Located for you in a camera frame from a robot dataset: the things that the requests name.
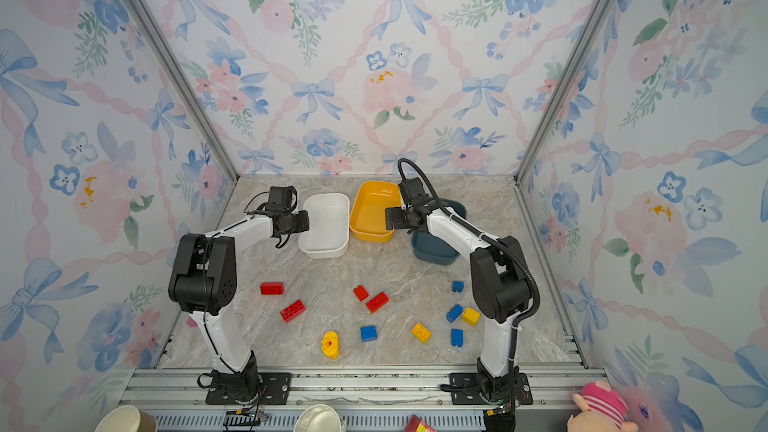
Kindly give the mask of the dark teal plastic container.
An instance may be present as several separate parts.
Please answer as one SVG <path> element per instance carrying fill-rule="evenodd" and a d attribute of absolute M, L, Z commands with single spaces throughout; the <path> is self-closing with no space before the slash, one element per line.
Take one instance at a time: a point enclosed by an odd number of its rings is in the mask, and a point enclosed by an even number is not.
<path fill-rule="evenodd" d="M 431 264 L 448 266 L 460 257 L 460 253 L 447 242 L 426 232 L 414 232 L 411 247 L 417 259 Z"/>

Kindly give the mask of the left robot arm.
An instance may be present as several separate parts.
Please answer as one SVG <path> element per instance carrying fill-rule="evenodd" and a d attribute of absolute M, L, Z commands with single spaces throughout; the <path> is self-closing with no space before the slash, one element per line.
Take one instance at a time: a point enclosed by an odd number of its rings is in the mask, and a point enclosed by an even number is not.
<path fill-rule="evenodd" d="M 180 238 L 168 293 L 189 314 L 213 360 L 213 396 L 250 404 L 263 390 L 256 357 L 246 344 L 232 302 L 237 291 L 237 256 L 266 239 L 288 238 L 309 230 L 306 211 L 257 211 L 238 222 L 208 233 Z"/>

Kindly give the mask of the yellow lego brick cube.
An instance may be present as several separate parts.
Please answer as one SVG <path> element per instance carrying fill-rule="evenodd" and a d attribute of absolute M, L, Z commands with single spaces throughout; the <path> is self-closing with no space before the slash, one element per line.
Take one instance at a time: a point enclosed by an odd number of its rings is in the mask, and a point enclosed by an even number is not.
<path fill-rule="evenodd" d="M 462 320 L 471 327 L 475 327 L 478 324 L 480 317 L 481 314 L 471 307 L 466 307 L 461 315 Z"/>

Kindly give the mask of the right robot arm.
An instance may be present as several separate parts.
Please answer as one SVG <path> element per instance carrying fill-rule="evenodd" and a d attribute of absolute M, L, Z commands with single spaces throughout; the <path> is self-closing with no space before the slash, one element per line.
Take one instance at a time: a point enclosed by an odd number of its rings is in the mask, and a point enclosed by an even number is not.
<path fill-rule="evenodd" d="M 385 224 L 388 230 L 427 232 L 467 260 L 472 296 L 484 323 L 477 366 L 480 394 L 489 403 L 513 403 L 520 323 L 535 315 L 541 303 L 519 243 L 480 230 L 448 207 L 390 207 Z"/>

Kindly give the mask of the yellow plastic container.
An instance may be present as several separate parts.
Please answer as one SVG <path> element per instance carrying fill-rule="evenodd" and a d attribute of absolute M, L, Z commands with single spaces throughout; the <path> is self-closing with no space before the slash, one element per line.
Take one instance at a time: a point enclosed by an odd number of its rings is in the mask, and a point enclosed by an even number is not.
<path fill-rule="evenodd" d="M 386 228 L 387 208 L 400 207 L 398 186 L 383 181 L 366 181 L 358 189 L 350 214 L 350 230 L 355 238 L 365 242 L 386 243 L 394 231 Z"/>

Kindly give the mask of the white plastic container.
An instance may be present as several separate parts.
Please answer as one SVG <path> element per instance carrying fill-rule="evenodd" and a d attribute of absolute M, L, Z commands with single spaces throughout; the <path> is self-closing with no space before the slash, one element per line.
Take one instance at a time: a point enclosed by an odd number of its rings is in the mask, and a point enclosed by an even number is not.
<path fill-rule="evenodd" d="M 349 243 L 349 198 L 342 193 L 308 197 L 303 210 L 309 230 L 299 234 L 298 246 L 310 259 L 333 259 L 344 255 Z"/>

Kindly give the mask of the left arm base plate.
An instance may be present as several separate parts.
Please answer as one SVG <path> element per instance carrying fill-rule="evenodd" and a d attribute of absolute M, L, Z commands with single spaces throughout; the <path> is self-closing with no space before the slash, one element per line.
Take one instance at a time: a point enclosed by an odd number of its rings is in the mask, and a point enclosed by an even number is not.
<path fill-rule="evenodd" d="M 292 375 L 288 372 L 220 374 L 208 387 L 206 405 L 286 405 Z"/>

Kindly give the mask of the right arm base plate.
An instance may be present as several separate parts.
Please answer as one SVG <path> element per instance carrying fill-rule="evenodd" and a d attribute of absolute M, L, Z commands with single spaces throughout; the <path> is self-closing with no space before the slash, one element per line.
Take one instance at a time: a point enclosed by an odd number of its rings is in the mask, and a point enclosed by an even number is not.
<path fill-rule="evenodd" d="M 511 400 L 509 375 L 488 378 L 479 372 L 451 373 L 440 389 L 450 395 L 453 405 L 502 406 Z M 516 406 L 533 404 L 531 386 L 523 372 L 515 373 L 514 399 Z"/>

